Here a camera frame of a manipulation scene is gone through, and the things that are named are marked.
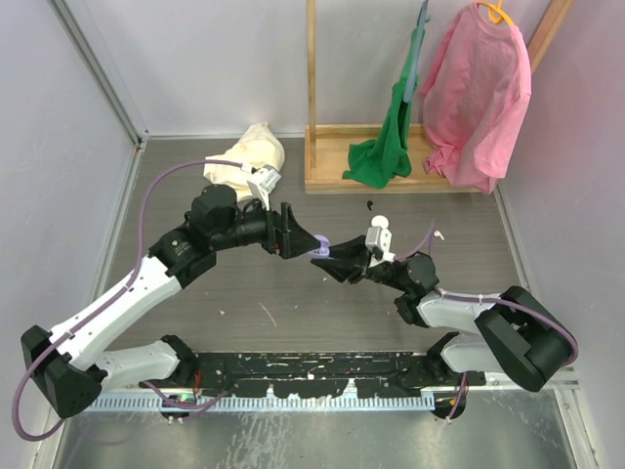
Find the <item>purple earbud charging case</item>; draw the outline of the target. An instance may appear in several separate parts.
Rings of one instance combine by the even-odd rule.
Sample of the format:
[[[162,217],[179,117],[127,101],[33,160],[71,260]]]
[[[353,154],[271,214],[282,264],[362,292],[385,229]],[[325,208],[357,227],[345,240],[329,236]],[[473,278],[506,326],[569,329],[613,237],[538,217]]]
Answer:
[[[313,259],[325,259],[330,257],[330,241],[329,239],[322,235],[316,234],[314,238],[318,241],[319,247],[317,249],[311,250],[309,255]]]

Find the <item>cream cloth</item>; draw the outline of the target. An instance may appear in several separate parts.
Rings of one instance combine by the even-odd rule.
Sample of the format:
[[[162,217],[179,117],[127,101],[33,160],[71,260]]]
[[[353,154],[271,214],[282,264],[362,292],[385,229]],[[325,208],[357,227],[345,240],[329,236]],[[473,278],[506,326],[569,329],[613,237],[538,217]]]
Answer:
[[[243,136],[222,154],[206,156],[206,161],[227,160],[249,164],[255,168],[269,165],[280,171],[285,159],[282,143],[271,131],[267,122],[251,125]],[[252,197],[247,184],[248,174],[236,167],[222,164],[205,164],[203,177],[212,184],[233,188],[238,201]]]

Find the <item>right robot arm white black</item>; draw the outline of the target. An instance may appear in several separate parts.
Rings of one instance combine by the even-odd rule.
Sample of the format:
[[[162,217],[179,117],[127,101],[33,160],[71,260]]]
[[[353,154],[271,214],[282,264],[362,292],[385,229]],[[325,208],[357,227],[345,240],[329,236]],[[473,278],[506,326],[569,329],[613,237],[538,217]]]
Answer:
[[[428,361],[438,384],[451,384],[468,372],[499,372],[524,390],[538,392],[578,358],[572,333],[526,289],[450,292],[440,287],[434,260],[425,252],[396,256],[359,236],[329,247],[312,264],[341,283],[370,280],[395,289],[400,293],[396,310],[406,323],[449,330]]]

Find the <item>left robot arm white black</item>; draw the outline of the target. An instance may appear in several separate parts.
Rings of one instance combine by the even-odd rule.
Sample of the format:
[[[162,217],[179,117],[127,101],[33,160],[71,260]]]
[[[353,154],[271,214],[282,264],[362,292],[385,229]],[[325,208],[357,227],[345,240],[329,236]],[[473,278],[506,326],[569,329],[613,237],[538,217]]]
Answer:
[[[21,337],[25,364],[57,416],[82,412],[104,390],[148,380],[174,387],[191,383],[198,358],[177,336],[114,353],[107,348],[152,308],[212,269],[218,252],[250,244],[283,259],[320,246],[297,223],[289,203],[277,211],[258,199],[239,207],[232,188],[208,186],[192,201],[183,223],[164,234],[138,268],[107,293],[51,330],[27,330]]]

